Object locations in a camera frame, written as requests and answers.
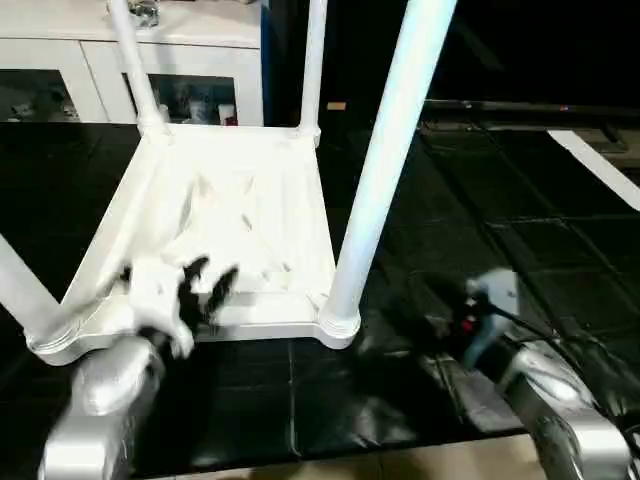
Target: white plastic chair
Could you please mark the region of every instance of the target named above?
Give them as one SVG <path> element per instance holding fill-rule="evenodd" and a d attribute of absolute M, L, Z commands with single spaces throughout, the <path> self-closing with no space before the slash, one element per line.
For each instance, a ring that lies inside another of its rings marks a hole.
<path fill-rule="evenodd" d="M 239 265 L 235 293 L 216 319 L 219 340 L 351 343 L 456 2 L 409 0 L 337 267 L 315 154 L 326 3 L 311 0 L 300 125 L 258 128 L 165 123 L 126 0 L 110 0 L 142 138 L 61 306 L 0 237 L 0 301 L 36 354 L 61 364 L 106 346 L 113 323 L 130 321 L 117 305 L 109 315 L 81 314 L 55 329 L 51 319 L 100 295 L 124 264 L 145 254 L 178 264 L 208 254 L 211 264 L 197 287 L 203 293 L 223 269 Z M 80 326 L 90 335 L 78 346 Z"/>

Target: black table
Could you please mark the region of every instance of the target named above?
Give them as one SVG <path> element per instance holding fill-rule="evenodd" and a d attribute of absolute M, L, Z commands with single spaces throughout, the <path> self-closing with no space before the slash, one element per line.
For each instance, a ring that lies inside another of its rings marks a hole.
<path fill-rule="evenodd" d="M 137 130 L 3 124 L 0 139 L 0 231 L 61 298 L 135 150 Z M 318 156 L 336 256 L 368 139 L 368 132 L 338 124 L 323 131 Z M 480 405 L 488 398 L 482 381 L 443 359 L 419 323 L 407 329 L 400 321 L 414 304 L 429 320 L 450 317 L 446 295 L 425 278 L 462 285 L 498 266 L 519 274 L 528 321 L 559 336 L 587 332 L 620 359 L 581 347 L 581 363 L 606 389 L 621 424 L 635 427 L 638 238 L 640 216 L 544 133 L 416 136 L 353 345 L 344 351 L 308 339 L 198 345 L 163 384 L 140 438 L 136 474 L 518 431 L 513 418 L 479 428 L 478 412 L 464 404 L 469 395 Z M 68 400 L 74 367 L 39 361 L 24 347 L 17 324 L 2 314 L 0 478 L 34 478 L 47 433 Z"/>

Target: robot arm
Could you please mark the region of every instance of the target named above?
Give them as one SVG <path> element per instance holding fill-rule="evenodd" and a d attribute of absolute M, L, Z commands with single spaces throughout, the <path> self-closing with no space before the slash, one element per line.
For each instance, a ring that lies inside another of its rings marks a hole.
<path fill-rule="evenodd" d="M 544 342 L 523 345 L 509 338 L 508 316 L 518 314 L 515 274 L 495 270 L 467 290 L 469 311 L 485 313 L 467 316 L 452 331 L 449 350 L 496 384 L 531 434 L 547 478 L 627 478 L 631 455 L 625 438 L 598 411 L 578 373 Z M 498 308 L 474 309 L 479 301 Z"/>
<path fill-rule="evenodd" d="M 129 477 L 136 435 L 165 371 L 193 347 L 198 312 L 183 315 L 183 321 L 179 307 L 191 300 L 190 308 L 197 309 L 197 300 L 187 297 L 206 263 L 199 258 L 180 271 L 154 260 L 134 263 L 128 295 L 139 327 L 108 348 L 90 352 L 78 368 L 70 404 L 45 444 L 41 480 Z M 232 268 L 218 280 L 199 312 L 202 320 L 226 299 L 236 274 Z"/>

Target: white cabinet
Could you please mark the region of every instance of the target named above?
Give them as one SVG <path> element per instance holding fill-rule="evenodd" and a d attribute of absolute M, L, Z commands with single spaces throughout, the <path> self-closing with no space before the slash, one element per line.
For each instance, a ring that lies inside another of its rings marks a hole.
<path fill-rule="evenodd" d="M 0 39 L 0 121 L 108 122 L 80 43 Z"/>
<path fill-rule="evenodd" d="M 82 42 L 82 48 L 109 120 L 135 123 L 118 45 Z M 171 121 L 189 121 L 200 108 L 206 109 L 200 114 L 205 123 L 218 123 L 217 106 L 233 104 L 239 125 L 262 126 L 260 50 L 144 43 L 140 54 L 156 100 L 167 106 Z"/>
<path fill-rule="evenodd" d="M 135 123 L 106 0 L 0 0 L 0 6 L 0 121 L 36 97 L 39 120 Z M 160 3 L 160 24 L 137 36 L 171 121 L 217 123 L 223 104 L 235 107 L 239 125 L 263 125 L 260 27 L 260 2 Z M 53 92 L 51 104 L 43 85 Z"/>

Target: glass cabinet door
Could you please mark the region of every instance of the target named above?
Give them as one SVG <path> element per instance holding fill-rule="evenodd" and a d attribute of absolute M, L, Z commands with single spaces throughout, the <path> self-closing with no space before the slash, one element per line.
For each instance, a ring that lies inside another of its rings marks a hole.
<path fill-rule="evenodd" d="M 0 121 L 79 122 L 58 70 L 1 70 Z"/>
<path fill-rule="evenodd" d="M 262 126 L 262 70 L 255 48 L 140 43 L 160 110 L 172 123 Z M 135 123 L 126 66 L 114 42 L 82 42 L 109 121 Z"/>
<path fill-rule="evenodd" d="M 0 122 L 107 122 L 73 40 L 0 39 Z"/>
<path fill-rule="evenodd" d="M 135 108 L 127 74 L 123 76 Z M 150 74 L 149 80 L 160 111 L 171 123 L 238 124 L 233 78 Z"/>

